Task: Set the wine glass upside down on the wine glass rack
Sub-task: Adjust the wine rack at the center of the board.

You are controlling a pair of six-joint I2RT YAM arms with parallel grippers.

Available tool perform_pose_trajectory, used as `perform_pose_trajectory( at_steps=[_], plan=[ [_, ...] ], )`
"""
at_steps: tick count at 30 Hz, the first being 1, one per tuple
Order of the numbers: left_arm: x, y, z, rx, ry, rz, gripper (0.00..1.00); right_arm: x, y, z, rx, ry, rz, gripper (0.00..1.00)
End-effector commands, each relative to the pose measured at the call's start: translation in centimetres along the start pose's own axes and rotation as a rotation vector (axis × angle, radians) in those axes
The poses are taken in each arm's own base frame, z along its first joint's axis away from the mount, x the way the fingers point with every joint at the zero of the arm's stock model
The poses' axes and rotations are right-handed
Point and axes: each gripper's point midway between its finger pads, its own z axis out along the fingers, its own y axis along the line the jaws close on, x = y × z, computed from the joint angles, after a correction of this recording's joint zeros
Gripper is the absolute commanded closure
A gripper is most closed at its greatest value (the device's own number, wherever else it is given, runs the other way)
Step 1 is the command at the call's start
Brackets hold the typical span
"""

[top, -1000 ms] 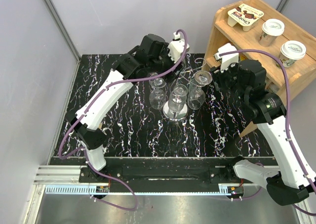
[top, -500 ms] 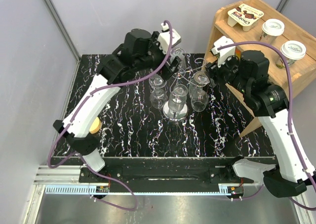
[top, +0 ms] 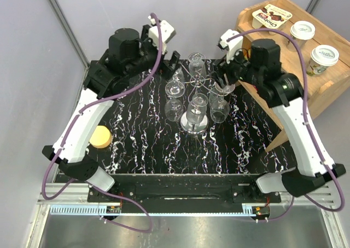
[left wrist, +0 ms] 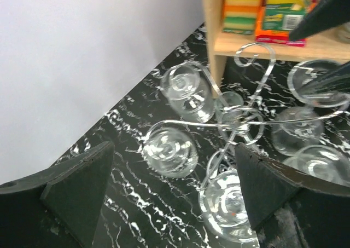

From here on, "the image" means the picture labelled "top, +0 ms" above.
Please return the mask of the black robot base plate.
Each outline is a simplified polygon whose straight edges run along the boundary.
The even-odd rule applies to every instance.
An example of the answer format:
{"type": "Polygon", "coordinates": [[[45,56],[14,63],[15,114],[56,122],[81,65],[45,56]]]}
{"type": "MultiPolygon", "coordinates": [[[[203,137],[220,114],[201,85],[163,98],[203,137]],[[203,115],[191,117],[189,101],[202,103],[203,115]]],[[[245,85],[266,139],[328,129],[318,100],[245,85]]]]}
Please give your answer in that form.
{"type": "Polygon", "coordinates": [[[271,218],[273,208],[290,208],[291,196],[282,192],[258,193],[254,175],[116,175],[110,193],[119,200],[87,189],[69,215],[151,217],[271,218]]]}

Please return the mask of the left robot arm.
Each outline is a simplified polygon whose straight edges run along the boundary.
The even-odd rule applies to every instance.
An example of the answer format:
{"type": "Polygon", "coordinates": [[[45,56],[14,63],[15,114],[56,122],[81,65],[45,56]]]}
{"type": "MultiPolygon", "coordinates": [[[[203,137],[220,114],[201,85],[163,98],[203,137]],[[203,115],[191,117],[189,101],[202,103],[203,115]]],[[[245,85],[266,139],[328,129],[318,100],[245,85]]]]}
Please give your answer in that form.
{"type": "Polygon", "coordinates": [[[165,20],[159,27],[154,22],[144,25],[142,32],[132,28],[116,30],[102,57],[91,61],[78,105],[61,137],[43,147],[42,154],[57,163],[65,175],[99,188],[105,201],[114,201],[119,189],[115,180],[88,156],[89,140],[114,100],[126,95],[131,78],[146,71],[160,72],[166,80],[172,77],[180,54],[174,51],[169,62],[164,61],[164,56],[166,44],[175,35],[174,27],[165,20]]]}

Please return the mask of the clear wine glass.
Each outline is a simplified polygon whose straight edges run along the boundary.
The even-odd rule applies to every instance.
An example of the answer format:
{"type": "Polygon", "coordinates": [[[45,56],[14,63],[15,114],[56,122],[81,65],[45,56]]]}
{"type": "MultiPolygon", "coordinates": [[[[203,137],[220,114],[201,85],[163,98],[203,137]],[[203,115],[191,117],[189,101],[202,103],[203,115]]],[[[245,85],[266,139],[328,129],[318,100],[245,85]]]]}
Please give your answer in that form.
{"type": "Polygon", "coordinates": [[[221,88],[218,83],[215,83],[214,87],[219,91],[220,95],[210,106],[210,115],[215,123],[223,123],[230,112],[230,105],[225,100],[225,96],[232,93],[236,86],[233,84],[232,86],[221,88]]]}
{"type": "Polygon", "coordinates": [[[200,124],[206,115],[208,97],[203,93],[196,93],[189,102],[186,119],[190,126],[200,124]]]}

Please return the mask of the chrome wine glass rack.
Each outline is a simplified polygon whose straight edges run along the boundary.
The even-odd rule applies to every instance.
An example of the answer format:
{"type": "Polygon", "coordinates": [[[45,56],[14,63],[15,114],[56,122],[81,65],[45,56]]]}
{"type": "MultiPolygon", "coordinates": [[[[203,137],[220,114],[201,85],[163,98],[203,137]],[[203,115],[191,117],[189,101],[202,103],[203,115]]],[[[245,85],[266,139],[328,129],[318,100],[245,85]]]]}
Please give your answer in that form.
{"type": "Polygon", "coordinates": [[[203,93],[196,93],[189,101],[187,110],[180,117],[180,125],[189,134],[197,135],[207,130],[209,118],[214,123],[223,123],[230,112],[230,105],[225,97],[233,92],[235,85],[221,88],[215,83],[209,89],[209,96],[203,93]]]}

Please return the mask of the ribbed glass goblet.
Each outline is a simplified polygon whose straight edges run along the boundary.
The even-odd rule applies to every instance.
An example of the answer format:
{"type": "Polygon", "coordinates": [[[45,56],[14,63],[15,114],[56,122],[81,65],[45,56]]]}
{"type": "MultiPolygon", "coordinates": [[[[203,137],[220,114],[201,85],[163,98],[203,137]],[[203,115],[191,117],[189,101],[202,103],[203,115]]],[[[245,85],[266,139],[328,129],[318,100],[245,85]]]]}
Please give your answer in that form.
{"type": "Polygon", "coordinates": [[[166,118],[176,122],[183,114],[183,103],[179,100],[185,93],[185,86],[179,81],[170,81],[165,86],[165,92],[170,98],[165,104],[166,118]]]}

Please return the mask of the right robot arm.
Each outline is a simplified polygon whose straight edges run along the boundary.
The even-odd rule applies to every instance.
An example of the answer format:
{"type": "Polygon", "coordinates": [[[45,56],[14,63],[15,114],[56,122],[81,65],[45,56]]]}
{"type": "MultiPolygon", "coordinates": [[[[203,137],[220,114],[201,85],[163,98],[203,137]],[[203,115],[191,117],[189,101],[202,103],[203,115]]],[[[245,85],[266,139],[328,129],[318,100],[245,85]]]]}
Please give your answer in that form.
{"type": "Polygon", "coordinates": [[[303,109],[304,90],[296,75],[282,72],[280,46],[272,39],[252,42],[250,58],[241,50],[242,37],[219,41],[226,55],[215,64],[215,81],[221,86],[240,80],[256,87],[258,95],[281,121],[296,158],[296,167],[260,175],[249,188],[253,201],[263,201],[269,193],[288,192],[294,197],[311,193],[333,177],[346,173],[325,150],[307,109],[303,109]]]}

